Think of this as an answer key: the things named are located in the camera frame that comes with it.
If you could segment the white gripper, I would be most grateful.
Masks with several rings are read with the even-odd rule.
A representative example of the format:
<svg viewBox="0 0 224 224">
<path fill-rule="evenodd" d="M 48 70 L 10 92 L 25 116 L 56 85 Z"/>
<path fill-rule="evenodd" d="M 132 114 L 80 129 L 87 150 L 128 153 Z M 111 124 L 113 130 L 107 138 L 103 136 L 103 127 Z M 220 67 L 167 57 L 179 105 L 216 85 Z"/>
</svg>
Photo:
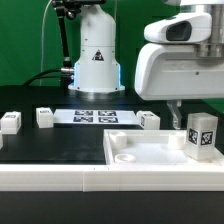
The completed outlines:
<svg viewBox="0 0 224 224">
<path fill-rule="evenodd" d="M 168 100 L 180 130 L 181 100 L 224 98 L 224 59 L 199 58 L 193 45 L 149 43 L 138 55 L 134 88 L 144 100 Z"/>
</svg>

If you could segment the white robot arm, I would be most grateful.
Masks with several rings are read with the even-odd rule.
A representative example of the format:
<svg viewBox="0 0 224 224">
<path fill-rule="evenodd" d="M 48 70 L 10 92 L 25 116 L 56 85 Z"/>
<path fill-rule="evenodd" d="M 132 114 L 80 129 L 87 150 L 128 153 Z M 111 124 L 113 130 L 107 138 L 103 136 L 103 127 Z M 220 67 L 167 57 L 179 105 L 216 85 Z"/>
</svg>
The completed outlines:
<svg viewBox="0 0 224 224">
<path fill-rule="evenodd" d="M 181 127 L 184 99 L 224 98 L 224 0 L 163 0 L 181 12 L 149 24 L 138 55 L 134 89 L 144 100 L 165 100 Z M 81 52 L 69 89 L 89 99 L 122 91 L 115 59 L 116 25 L 100 6 L 81 13 Z"/>
</svg>

